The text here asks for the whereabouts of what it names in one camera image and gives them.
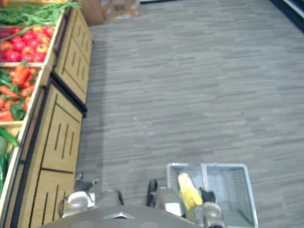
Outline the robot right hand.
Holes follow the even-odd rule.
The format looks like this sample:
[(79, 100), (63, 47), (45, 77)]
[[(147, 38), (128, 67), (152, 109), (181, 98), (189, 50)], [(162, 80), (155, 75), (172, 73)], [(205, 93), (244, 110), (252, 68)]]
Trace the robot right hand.
[(203, 188), (199, 188), (199, 191), (201, 193), (201, 197), (203, 202), (212, 202), (215, 203), (216, 202), (216, 197), (213, 191), (206, 191)]

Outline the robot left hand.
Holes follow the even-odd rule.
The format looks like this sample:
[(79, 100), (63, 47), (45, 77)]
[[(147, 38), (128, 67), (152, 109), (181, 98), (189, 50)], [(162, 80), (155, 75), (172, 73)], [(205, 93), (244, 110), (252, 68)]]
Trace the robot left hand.
[(91, 181), (84, 181), (84, 173), (80, 172), (76, 175), (74, 183), (74, 191), (89, 191), (94, 185), (96, 185), (100, 180), (98, 178)]

